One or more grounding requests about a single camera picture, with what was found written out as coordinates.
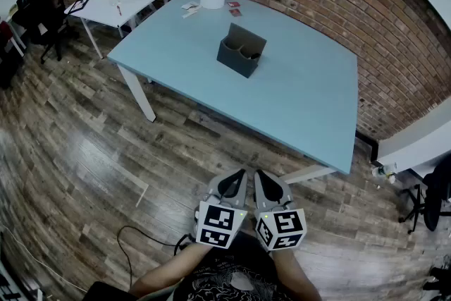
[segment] wire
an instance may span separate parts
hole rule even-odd
[[[156,240],[155,238],[153,238],[153,237],[147,235],[146,233],[142,232],[140,229],[138,229],[138,228],[136,228],[136,227],[133,227],[133,226],[124,226],[124,227],[122,227],[122,228],[118,231],[118,234],[116,235],[116,240],[118,241],[119,247],[121,248],[122,252],[124,252],[125,257],[127,257],[128,266],[130,267],[130,288],[132,288],[132,275],[133,275],[133,271],[132,271],[132,263],[130,262],[130,258],[129,258],[129,256],[128,256],[127,252],[123,249],[123,247],[122,247],[122,245],[121,245],[121,241],[119,240],[119,237],[121,236],[121,233],[122,233],[122,231],[123,231],[124,228],[131,228],[131,229],[133,229],[133,230],[136,230],[136,231],[138,231],[139,233],[141,233],[143,236],[149,238],[150,240],[153,240],[153,241],[159,243],[160,245],[163,245],[163,246],[170,246],[170,247],[175,247],[175,249],[174,249],[174,255],[176,254],[177,249],[180,247],[180,243],[181,243],[186,237],[188,237],[188,235],[184,235],[184,236],[177,242],[177,245],[169,245],[168,243],[164,243],[164,242],[161,242],[161,241]]]
[[[28,251],[27,246],[25,246],[23,243],[21,243],[21,241],[19,241],[14,234],[11,232],[11,230],[6,227],[4,224],[0,223],[0,226],[4,227],[6,230],[8,230],[8,232],[13,236],[14,240],[21,245],[23,248],[25,248],[25,251],[28,252],[28,254],[31,256],[32,259],[34,259],[38,264],[41,264],[42,266],[44,266],[46,269],[50,270],[52,273],[54,273],[55,275],[57,275],[61,280],[65,281],[66,283],[68,283],[69,285],[78,288],[78,290],[83,291],[84,293],[87,293],[86,290],[82,289],[81,287],[78,287],[77,285],[74,285],[73,283],[67,281],[64,277],[62,277],[61,275],[59,275],[58,273],[56,273],[54,270],[52,270],[50,267],[48,267],[46,264],[43,264],[40,260],[36,259],[30,251]]]

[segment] black cable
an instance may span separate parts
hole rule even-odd
[[[169,245],[168,243],[164,243],[164,242],[161,242],[161,241],[156,240],[155,238],[153,238],[153,237],[147,235],[146,233],[142,232],[140,229],[138,229],[138,228],[136,228],[136,227],[133,227],[133,226],[124,226],[124,227],[122,227],[122,228],[118,231],[118,234],[116,235],[116,240],[118,241],[119,247],[121,248],[122,252],[124,252],[124,255],[127,257],[128,266],[130,267],[130,288],[132,288],[132,275],[133,275],[133,271],[132,271],[132,263],[130,262],[130,258],[129,258],[129,256],[128,256],[127,252],[123,249],[123,247],[122,247],[122,245],[121,245],[121,242],[120,242],[120,240],[119,240],[119,237],[121,236],[121,232],[122,232],[122,230],[123,230],[124,228],[131,228],[131,229],[133,229],[133,230],[136,230],[136,231],[138,231],[139,233],[141,233],[143,236],[146,236],[146,237],[149,238],[150,240],[153,240],[153,241],[159,243],[160,245],[163,245],[163,246],[170,246],[170,247],[175,247],[175,249],[174,249],[174,256],[175,256],[175,254],[177,253],[177,249],[180,247],[180,244],[182,243],[182,241],[183,241],[186,237],[189,237],[189,238],[191,239],[190,235],[184,235],[181,239],[179,239],[179,241],[177,242],[177,245]]]

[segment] black office chair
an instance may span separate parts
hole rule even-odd
[[[434,231],[437,228],[438,219],[440,216],[451,216],[451,212],[442,212],[442,201],[448,201],[451,198],[451,155],[444,158],[434,172],[426,175],[423,183],[428,186],[426,190],[426,198],[424,203],[421,203],[420,185],[415,185],[417,190],[416,197],[411,190],[402,190],[401,193],[407,193],[414,203],[414,208],[407,215],[407,217],[399,218],[399,222],[405,222],[408,219],[414,218],[414,227],[408,231],[408,234],[415,231],[418,215],[422,214],[426,227]]]
[[[55,46],[58,61],[61,60],[61,36],[64,32],[77,37],[78,34],[69,26],[66,20],[64,0],[58,0],[55,7],[53,0],[17,0],[18,10],[13,15],[15,23],[27,30],[30,40],[34,44],[45,46],[41,55],[41,64],[52,46]],[[39,25],[42,24],[47,31],[41,34]]]

